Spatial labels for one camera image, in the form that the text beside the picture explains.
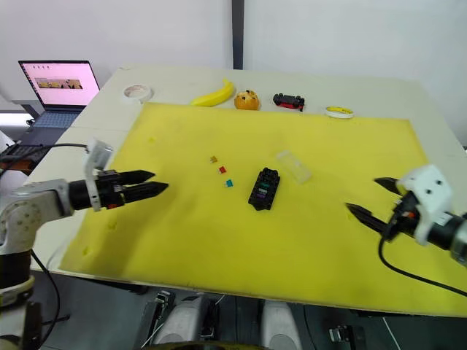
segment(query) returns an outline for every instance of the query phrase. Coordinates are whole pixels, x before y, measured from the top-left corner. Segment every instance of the yellow block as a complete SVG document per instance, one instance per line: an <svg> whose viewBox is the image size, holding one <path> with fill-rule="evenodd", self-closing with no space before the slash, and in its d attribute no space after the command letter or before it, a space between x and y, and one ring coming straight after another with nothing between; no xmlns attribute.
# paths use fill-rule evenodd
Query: yellow block
<svg viewBox="0 0 467 350"><path fill-rule="evenodd" d="M291 151L312 172L298 184L275 155ZM211 164L215 156L219 161ZM398 275L377 256L379 235L344 203L381 219L396 195L373 182L427 160L409 121L337 120L146 104L110 168L155 172L158 197L88 211L64 270L213 292L413 314L467 316L467 299ZM220 175L217 168L225 166ZM281 176L271 211L248 198L264 167ZM232 179L233 187L224 187ZM390 262L467 289L467 273L433 246L399 236Z"/></svg>

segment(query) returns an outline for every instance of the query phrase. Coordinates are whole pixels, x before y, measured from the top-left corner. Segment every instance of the laptop keyboard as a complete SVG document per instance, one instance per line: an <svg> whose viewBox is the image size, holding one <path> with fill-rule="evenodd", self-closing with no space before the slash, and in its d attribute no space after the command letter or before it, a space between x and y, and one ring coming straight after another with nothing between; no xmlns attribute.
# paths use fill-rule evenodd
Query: laptop keyboard
<svg viewBox="0 0 467 350"><path fill-rule="evenodd" d="M45 112L34 123L34 127L69 128L77 116L78 114L72 113Z"/></svg>

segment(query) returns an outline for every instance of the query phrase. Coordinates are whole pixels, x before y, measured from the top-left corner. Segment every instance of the white tape roll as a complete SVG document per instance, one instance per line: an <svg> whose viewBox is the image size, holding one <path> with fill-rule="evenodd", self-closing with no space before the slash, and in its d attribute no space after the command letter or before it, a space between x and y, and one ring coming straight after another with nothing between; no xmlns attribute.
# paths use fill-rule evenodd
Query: white tape roll
<svg viewBox="0 0 467 350"><path fill-rule="evenodd" d="M326 115L332 118L350 119L353 117L353 111L344 107L330 106L326 107Z"/></svg>
<svg viewBox="0 0 467 350"><path fill-rule="evenodd" d="M149 101L153 96L153 91L147 85L135 84L128 86L123 91L123 100L128 103L138 102L143 104L146 101Z"/></svg>

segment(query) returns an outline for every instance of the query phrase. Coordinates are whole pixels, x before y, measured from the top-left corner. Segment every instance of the red and black toy car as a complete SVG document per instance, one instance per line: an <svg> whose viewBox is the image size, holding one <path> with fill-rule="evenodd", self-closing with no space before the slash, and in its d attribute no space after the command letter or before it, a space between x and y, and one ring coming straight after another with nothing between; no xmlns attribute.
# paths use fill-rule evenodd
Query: red and black toy car
<svg viewBox="0 0 467 350"><path fill-rule="evenodd" d="M304 110L305 99L300 96L290 96L277 93L272 99L277 106L285 108L300 109L300 112Z"/></svg>

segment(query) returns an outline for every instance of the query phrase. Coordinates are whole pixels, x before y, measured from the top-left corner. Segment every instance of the black cable wire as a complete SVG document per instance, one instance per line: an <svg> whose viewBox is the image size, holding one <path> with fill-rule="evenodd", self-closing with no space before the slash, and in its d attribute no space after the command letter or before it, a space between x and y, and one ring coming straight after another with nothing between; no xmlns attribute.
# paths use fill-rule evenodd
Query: black cable wire
<svg viewBox="0 0 467 350"><path fill-rule="evenodd" d="M305 305L304 305L304 318L305 318L305 327L306 327L306 330L308 331L308 336L309 336L309 339L312 341L312 344L313 344L314 350L317 350L316 344L315 344L315 343L314 343L314 341L313 341L313 337L312 337L312 331L311 331L311 330L309 330L308 319L307 319L307 317L306 317L306 309L305 309Z"/></svg>
<svg viewBox="0 0 467 350"><path fill-rule="evenodd" d="M451 287L451 286L448 286L446 284L442 284L442 283L439 283L439 282L436 282L436 281L432 281L430 279L426 279L425 277L421 277L421 276L418 276L418 275L415 275L413 273L410 273L410 272L407 272L407 271L404 271L404 270L401 270L400 268L397 268L395 267L394 265L391 265L384 257L383 255L383 246L385 245L385 238L384 237L381 237L381 240L379 241L379 246L378 246L378 255L379 255L379 258L380 260L382 261L383 264L385 264L385 266L387 268L390 268L391 270L397 272L397 273L400 273L401 275L404 275L406 277L410 277L411 279L416 279L418 281L421 281L421 282L425 282L425 283L428 283L428 284L432 284L433 286L437 286L439 288L443 288L443 289L446 289L446 290L449 290L450 292L454 292L454 293L457 293L457 294L460 294L462 295L463 297L467 297L467 292L464 292L463 290L461 289L457 289L457 288L454 288L454 287Z"/></svg>
<svg viewBox="0 0 467 350"><path fill-rule="evenodd" d="M237 306L236 306L236 296L234 296L234 300L235 300L235 343L238 343L239 342L239 328L237 326L238 322L237 322Z"/></svg>
<svg viewBox="0 0 467 350"><path fill-rule="evenodd" d="M52 278L52 275L50 274L50 271L42 264L41 260L37 257L36 253L34 253L34 250L31 250L31 256L36 260L37 265L40 266L42 269L42 272L45 273L45 275L48 277L50 282L53 285L53 289L55 290L55 295L57 297L57 309L55 310L55 316L53 317L52 324L49 326L47 329L47 332L45 333L44 337L42 337L41 344L39 345L39 348L44 345L45 341L47 338L49 338L50 333L52 332L55 323L57 322L58 315L60 314L60 293L58 292L57 284L55 284L55 281Z"/></svg>
<svg viewBox="0 0 467 350"><path fill-rule="evenodd" d="M33 155L34 153L38 153L38 152L43 151L44 149L51 149L51 148L55 148L55 147L82 147L82 148L86 148L87 146L85 144L48 144L48 145L44 145L44 146L41 146L41 147L37 147L36 149L33 149L32 151L20 156L18 159L15 159L11 163L9 163L8 166L5 169L3 169L3 171L0 173L0 179L16 163L26 159L27 157L29 157L30 155Z"/></svg>

